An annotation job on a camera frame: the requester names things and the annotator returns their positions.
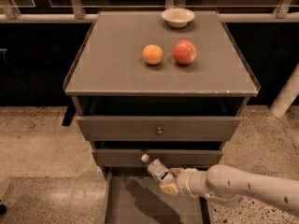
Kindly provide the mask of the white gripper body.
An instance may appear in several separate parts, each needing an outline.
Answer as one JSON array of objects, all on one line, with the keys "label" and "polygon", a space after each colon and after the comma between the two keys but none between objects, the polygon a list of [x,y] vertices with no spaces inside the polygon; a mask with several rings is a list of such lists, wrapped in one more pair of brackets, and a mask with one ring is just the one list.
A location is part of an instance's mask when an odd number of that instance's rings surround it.
[{"label": "white gripper body", "polygon": [[198,198],[199,195],[192,192],[190,181],[193,173],[196,172],[194,168],[182,169],[176,178],[176,184],[179,193],[185,197]]}]

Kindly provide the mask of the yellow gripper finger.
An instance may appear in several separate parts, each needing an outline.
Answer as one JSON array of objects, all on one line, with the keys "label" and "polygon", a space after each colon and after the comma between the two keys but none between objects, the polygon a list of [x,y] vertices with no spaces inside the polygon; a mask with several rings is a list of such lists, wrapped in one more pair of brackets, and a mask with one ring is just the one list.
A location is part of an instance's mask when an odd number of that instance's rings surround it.
[{"label": "yellow gripper finger", "polygon": [[183,168],[170,168],[169,171],[174,177],[177,177],[181,172],[184,171],[184,169]]},{"label": "yellow gripper finger", "polygon": [[176,196],[179,194],[178,186],[175,182],[159,185],[161,191],[168,195]]}]

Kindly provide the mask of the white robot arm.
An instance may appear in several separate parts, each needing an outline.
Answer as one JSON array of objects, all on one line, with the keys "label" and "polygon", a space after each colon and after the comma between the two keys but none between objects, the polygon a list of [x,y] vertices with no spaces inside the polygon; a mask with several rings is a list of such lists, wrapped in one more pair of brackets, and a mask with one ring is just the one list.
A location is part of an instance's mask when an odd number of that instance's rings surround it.
[{"label": "white robot arm", "polygon": [[202,197],[225,207],[238,207],[244,197],[269,204],[299,217],[299,181],[256,175],[227,165],[213,165],[207,171],[163,168],[160,189],[169,195]]}]

